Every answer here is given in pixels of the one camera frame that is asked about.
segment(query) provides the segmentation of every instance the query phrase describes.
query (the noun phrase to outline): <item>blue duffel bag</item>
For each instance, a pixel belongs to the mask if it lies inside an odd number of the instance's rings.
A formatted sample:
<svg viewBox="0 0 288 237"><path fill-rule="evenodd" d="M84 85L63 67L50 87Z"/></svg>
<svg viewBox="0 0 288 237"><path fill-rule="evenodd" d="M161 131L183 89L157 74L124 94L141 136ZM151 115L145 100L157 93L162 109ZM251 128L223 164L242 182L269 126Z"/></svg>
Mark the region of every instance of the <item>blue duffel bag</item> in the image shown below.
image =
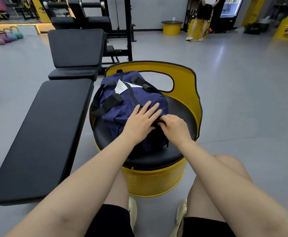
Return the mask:
<svg viewBox="0 0 288 237"><path fill-rule="evenodd" d="M114 139L122 133L127 119L138 104L141 109L148 101L151 101L150 107L159 102L158 109L162 110L160 116L168 114L165 96L145 81L140 73L118 71L102 80L91 107L91 115L102 117ZM168 144L169 141L157 122L158 120L153 123L156 128L135 149L150 152Z"/></svg>

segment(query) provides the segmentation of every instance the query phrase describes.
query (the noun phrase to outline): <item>white shoe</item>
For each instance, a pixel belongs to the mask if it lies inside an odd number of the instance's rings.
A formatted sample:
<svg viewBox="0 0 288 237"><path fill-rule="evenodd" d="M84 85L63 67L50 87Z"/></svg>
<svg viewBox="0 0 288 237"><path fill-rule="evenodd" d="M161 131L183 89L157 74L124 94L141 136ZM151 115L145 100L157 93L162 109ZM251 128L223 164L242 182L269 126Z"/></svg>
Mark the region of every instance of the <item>white shoe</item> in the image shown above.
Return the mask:
<svg viewBox="0 0 288 237"><path fill-rule="evenodd" d="M176 227L174 231L171 233L170 237L177 237L178 230L180 223L183 219L183 216L187 212L187 199L184 199L178 206L177 208L177 213L176 213Z"/></svg>
<svg viewBox="0 0 288 237"><path fill-rule="evenodd" d="M134 230L134 225L137 218L137 206L135 200L132 197L128 198L128 211L130 213L131 228Z"/></svg>

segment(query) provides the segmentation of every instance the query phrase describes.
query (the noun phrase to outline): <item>left hand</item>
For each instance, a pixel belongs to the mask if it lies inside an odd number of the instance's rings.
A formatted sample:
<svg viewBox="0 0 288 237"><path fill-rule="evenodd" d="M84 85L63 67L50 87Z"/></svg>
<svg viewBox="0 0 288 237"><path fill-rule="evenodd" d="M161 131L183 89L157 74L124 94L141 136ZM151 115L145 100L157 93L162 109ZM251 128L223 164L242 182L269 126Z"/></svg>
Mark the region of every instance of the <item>left hand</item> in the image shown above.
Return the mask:
<svg viewBox="0 0 288 237"><path fill-rule="evenodd" d="M146 136L155 129L155 127L151 125L162 113L162 110L156 111L159 107L159 103L156 103L147 111L150 104L151 101L147 102L140 112L138 112L139 105L137 105L128 118L124 130L121 133L121 135L127 137L127 140L133 141L134 146L144 140Z"/></svg>

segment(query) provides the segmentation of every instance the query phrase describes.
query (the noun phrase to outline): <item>teal kettlebell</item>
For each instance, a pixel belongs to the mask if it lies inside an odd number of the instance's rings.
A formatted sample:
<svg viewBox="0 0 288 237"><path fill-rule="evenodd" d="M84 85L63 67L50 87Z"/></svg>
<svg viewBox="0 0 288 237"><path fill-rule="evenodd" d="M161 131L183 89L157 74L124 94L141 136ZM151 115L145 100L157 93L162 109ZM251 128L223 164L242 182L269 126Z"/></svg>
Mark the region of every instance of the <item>teal kettlebell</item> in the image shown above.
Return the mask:
<svg viewBox="0 0 288 237"><path fill-rule="evenodd" d="M19 32L19 29L16 26L11 26L10 29L12 33L15 34L18 39L23 39L23 34Z"/></svg>
<svg viewBox="0 0 288 237"><path fill-rule="evenodd" d="M13 34L9 28L4 28L3 30L12 41L16 41L18 39L17 36Z"/></svg>

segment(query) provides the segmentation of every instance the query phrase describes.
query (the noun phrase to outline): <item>hand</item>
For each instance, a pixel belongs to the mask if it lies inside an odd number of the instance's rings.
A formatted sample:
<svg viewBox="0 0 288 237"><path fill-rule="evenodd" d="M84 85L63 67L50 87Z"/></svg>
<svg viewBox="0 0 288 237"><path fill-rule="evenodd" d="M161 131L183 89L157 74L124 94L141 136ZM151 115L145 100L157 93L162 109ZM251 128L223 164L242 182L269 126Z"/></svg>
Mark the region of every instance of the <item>hand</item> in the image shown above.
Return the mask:
<svg viewBox="0 0 288 237"><path fill-rule="evenodd" d="M121 135L126 136L128 141L133 141L134 146L144 140L148 133L155 129L155 127L151 125L162 113L162 110L156 111L159 107L159 103L156 103L152 108L146 111L150 104L151 101L147 102L140 112L138 112L139 105L137 105L122 131Z"/></svg>
<svg viewBox="0 0 288 237"><path fill-rule="evenodd" d="M163 130L166 137L177 147L183 143L191 141L191 136L188 130L188 126L183 119L174 115L164 115L159 118L164 123L157 123Z"/></svg>

